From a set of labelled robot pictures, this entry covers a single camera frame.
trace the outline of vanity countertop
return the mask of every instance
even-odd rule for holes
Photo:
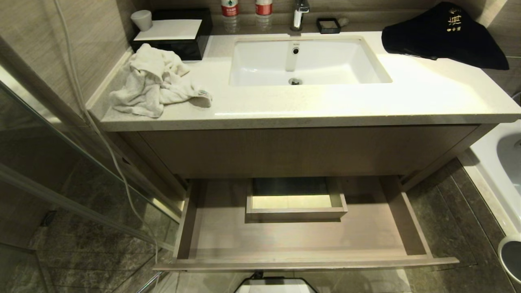
[[[236,41],[343,37],[365,39],[393,82],[229,85]],[[380,38],[381,32],[213,35],[203,60],[190,62],[187,75],[213,95],[210,108],[185,102],[165,106],[160,118],[125,114],[107,106],[107,88],[87,106],[106,131],[483,124],[521,118],[521,108],[481,69],[444,58],[389,54]],[[119,89],[123,83],[123,77],[113,78],[106,87]]]

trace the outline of water bottle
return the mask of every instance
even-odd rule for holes
[[[221,0],[221,9],[225,30],[229,33],[238,32],[241,28],[238,0]]]
[[[273,0],[255,0],[255,14],[257,27],[262,31],[271,28],[271,14],[273,13]]]

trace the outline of bathroom vanity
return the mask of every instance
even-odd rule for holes
[[[106,131],[188,187],[176,259],[158,270],[458,261],[432,256],[406,192],[521,109],[481,69],[388,54],[380,37],[211,36],[189,76],[212,107],[170,105],[158,119],[119,113],[107,102],[117,77],[89,102]],[[347,212],[333,222],[250,223],[251,178],[264,177],[328,177]]]

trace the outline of shower enclosure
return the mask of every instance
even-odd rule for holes
[[[176,214],[131,183],[131,200],[149,231],[122,180],[70,140],[69,127],[0,82],[0,288],[6,292],[117,291],[154,260],[156,240],[159,261],[171,256]]]

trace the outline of black towel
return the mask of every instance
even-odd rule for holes
[[[449,2],[384,28],[382,44],[388,53],[449,58],[479,68],[508,70],[505,54],[488,30]]]

